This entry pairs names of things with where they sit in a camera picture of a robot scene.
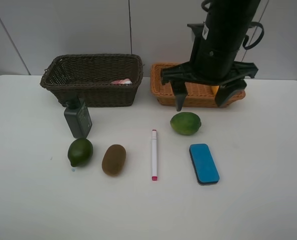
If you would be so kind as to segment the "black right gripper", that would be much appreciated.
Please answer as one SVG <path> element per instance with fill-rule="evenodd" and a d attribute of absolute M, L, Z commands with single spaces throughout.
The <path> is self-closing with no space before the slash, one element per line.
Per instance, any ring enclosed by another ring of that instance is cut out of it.
<path fill-rule="evenodd" d="M 223 107 L 228 100 L 247 86 L 245 77 L 254 78 L 258 72 L 252 62 L 235 61 L 235 54 L 197 54 L 189 61 L 161 70 L 161 83 L 171 83 L 176 111 L 180 112 L 188 91 L 185 83 L 219 86 L 215 103 Z"/>

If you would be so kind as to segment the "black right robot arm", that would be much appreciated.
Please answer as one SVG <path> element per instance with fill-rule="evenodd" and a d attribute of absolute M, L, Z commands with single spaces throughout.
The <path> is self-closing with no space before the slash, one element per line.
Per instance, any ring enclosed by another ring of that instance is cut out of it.
<path fill-rule="evenodd" d="M 201 8 L 207 13 L 203 23 L 188 27 L 194 33 L 189 61 L 161 71 L 161 83 L 170 83 L 176 110 L 181 111 L 188 91 L 185 83 L 217 86 L 215 103 L 224 106 L 235 94 L 243 91 L 245 77 L 254 78 L 258 68 L 254 63 L 236 61 L 240 48 L 250 50 L 260 43 L 264 31 L 248 44 L 247 31 L 263 28 L 253 18 L 260 5 L 258 0 L 204 0 Z"/>

